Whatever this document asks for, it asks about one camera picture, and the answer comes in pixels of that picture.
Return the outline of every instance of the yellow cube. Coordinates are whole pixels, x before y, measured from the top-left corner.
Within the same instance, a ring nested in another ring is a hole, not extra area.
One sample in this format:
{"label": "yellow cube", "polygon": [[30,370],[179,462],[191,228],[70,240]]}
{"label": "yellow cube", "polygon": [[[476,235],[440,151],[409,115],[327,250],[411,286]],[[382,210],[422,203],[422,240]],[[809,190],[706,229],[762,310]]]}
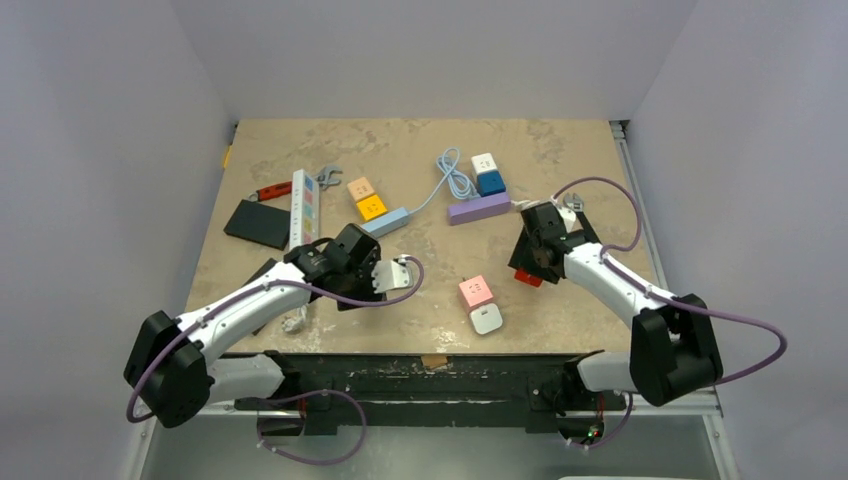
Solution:
{"label": "yellow cube", "polygon": [[371,182],[369,182],[365,177],[357,178],[356,180],[348,183],[347,191],[350,192],[350,196],[353,197],[354,202],[365,200],[375,193],[374,187],[371,186]]}
{"label": "yellow cube", "polygon": [[359,214],[362,215],[362,221],[364,222],[370,222],[388,211],[386,210],[386,206],[383,205],[383,201],[377,195],[371,195],[365,200],[356,202],[356,208],[359,209]]}

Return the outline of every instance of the pink cube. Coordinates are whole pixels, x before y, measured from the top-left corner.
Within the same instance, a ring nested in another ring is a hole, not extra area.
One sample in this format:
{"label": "pink cube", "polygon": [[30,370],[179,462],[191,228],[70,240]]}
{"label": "pink cube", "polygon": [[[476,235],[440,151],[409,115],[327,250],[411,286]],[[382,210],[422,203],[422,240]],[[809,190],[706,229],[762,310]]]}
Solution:
{"label": "pink cube", "polygon": [[459,284],[459,299],[465,311],[470,313],[475,308],[492,303],[495,297],[483,280],[483,275],[477,275]]}

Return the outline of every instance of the blue block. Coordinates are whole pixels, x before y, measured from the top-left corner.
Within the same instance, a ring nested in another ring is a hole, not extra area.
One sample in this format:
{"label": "blue block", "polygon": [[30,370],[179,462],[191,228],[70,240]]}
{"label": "blue block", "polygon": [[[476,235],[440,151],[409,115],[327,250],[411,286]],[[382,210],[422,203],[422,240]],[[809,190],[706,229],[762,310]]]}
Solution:
{"label": "blue block", "polygon": [[363,223],[362,229],[370,233],[374,238],[394,232],[409,223],[409,212],[400,207],[397,210],[381,215],[370,222]]}
{"label": "blue block", "polygon": [[506,185],[503,183],[501,174],[495,170],[477,175],[477,190],[480,191],[481,197],[488,197],[489,195],[504,193]]}

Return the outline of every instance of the white wall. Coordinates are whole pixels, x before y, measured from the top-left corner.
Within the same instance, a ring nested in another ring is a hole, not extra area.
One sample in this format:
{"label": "white wall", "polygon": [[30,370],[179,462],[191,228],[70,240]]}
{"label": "white wall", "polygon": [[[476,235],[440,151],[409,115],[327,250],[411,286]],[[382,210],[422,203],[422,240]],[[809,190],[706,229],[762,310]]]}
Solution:
{"label": "white wall", "polygon": [[0,471],[117,478],[140,322],[179,311],[229,121],[167,0],[0,5]]}
{"label": "white wall", "polygon": [[629,118],[695,0],[172,0],[239,117]]}
{"label": "white wall", "polygon": [[[669,283],[779,325],[719,389],[748,479],[848,476],[848,3],[698,2],[629,128]],[[722,323],[727,371],[769,334]]]}

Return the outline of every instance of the beige tabletop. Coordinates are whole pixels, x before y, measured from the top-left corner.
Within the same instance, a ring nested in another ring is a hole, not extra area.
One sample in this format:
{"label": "beige tabletop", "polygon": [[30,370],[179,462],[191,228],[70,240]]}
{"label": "beige tabletop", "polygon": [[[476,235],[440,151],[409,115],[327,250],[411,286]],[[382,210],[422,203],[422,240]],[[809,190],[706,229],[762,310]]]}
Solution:
{"label": "beige tabletop", "polygon": [[[490,152],[514,200],[549,197],[566,182],[600,175],[625,183],[624,171],[605,121],[592,120],[419,120],[288,119],[243,120],[206,234],[188,309],[209,304],[239,288],[268,258],[282,252],[229,237],[223,228],[238,202],[250,192],[291,179],[294,170],[315,173],[336,164],[343,183],[321,193],[321,235],[334,237],[359,214],[345,183],[366,176],[389,210],[418,206],[441,172],[436,158],[451,146],[462,151],[460,169],[470,174],[470,158]],[[576,190],[604,242],[627,244],[634,232],[627,200],[603,184]],[[289,197],[267,202],[289,208]],[[279,350],[322,353],[578,353],[596,349],[626,351],[629,332],[582,288],[565,280],[533,288],[512,278],[507,261],[521,230],[517,213],[451,227],[447,207],[456,203],[447,186],[411,223],[380,239],[383,257],[406,253],[425,265],[421,290],[401,304],[336,311],[333,301],[309,306],[309,322],[285,333],[283,318],[234,351]],[[615,256],[652,279],[643,246]],[[457,285],[483,275],[504,325],[485,336],[474,332],[460,306]]]}

